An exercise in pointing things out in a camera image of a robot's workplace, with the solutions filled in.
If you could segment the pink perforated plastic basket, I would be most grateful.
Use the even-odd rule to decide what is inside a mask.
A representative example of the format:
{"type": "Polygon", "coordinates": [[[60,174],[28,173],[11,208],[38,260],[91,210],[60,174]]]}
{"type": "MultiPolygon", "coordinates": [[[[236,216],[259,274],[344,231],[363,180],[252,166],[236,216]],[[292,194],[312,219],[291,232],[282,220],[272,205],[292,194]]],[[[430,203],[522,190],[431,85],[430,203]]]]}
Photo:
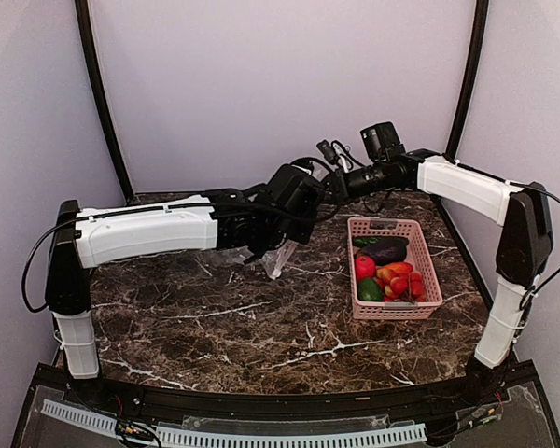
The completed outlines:
{"type": "Polygon", "coordinates": [[[351,217],[347,249],[353,318],[422,320],[442,305],[439,281],[418,222],[351,217]]]}

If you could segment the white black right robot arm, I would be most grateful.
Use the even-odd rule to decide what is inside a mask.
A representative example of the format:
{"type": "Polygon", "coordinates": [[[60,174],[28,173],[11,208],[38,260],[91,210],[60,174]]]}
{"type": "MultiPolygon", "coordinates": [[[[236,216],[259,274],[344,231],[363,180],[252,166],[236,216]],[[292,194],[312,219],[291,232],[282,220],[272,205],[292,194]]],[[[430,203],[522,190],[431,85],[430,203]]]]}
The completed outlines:
{"type": "Polygon", "coordinates": [[[553,250],[547,192],[542,185],[521,185],[488,175],[427,149],[400,152],[372,165],[324,178],[333,199],[354,200],[391,188],[437,195],[477,212],[500,228],[496,255],[497,293],[479,340],[475,359],[499,366],[522,330],[521,322],[543,286],[553,250]]]}

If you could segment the dark purple eggplant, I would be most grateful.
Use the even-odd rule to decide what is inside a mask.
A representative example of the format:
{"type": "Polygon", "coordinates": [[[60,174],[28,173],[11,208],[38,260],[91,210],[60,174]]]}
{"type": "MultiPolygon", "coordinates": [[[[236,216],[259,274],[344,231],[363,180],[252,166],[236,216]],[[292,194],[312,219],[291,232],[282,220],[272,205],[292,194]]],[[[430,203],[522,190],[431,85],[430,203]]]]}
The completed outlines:
{"type": "Polygon", "coordinates": [[[406,260],[409,240],[404,237],[381,236],[382,240],[374,245],[360,248],[358,254],[374,260],[377,266],[406,260]]]}

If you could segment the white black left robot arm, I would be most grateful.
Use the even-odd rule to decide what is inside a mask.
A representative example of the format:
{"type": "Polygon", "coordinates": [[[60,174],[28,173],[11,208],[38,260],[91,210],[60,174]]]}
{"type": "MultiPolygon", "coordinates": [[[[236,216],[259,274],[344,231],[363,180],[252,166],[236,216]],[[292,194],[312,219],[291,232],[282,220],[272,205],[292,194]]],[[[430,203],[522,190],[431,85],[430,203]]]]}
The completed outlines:
{"type": "Polygon", "coordinates": [[[76,390],[93,407],[113,398],[100,373],[89,272],[103,264],[181,250],[247,249],[260,259],[287,241],[308,242],[324,198],[322,183],[293,164],[255,187],[214,189],[188,198],[122,207],[59,210],[49,251],[46,303],[76,390]]]}

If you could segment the green cucumber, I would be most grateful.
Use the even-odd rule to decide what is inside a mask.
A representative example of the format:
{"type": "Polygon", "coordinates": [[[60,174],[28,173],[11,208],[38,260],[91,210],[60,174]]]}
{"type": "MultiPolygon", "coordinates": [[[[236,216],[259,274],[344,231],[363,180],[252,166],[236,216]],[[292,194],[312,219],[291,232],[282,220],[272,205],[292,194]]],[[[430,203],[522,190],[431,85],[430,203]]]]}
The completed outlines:
{"type": "Polygon", "coordinates": [[[368,245],[374,245],[381,240],[381,236],[359,236],[352,239],[352,244],[354,247],[363,248],[368,245]]]}

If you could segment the clear zip top bag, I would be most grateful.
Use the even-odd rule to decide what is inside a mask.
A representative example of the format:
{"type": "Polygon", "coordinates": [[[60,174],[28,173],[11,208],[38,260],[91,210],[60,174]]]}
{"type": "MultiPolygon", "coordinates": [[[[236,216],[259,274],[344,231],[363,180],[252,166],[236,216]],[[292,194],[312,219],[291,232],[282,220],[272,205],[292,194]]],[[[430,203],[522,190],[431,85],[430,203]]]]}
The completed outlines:
{"type": "MultiPolygon", "coordinates": [[[[297,247],[297,243],[286,241],[279,248],[266,252],[260,259],[254,261],[263,267],[269,278],[276,280],[281,276],[283,268],[297,247]]],[[[208,251],[206,255],[209,262],[215,266],[246,266],[253,257],[252,252],[246,246],[219,251],[208,251]]]]}

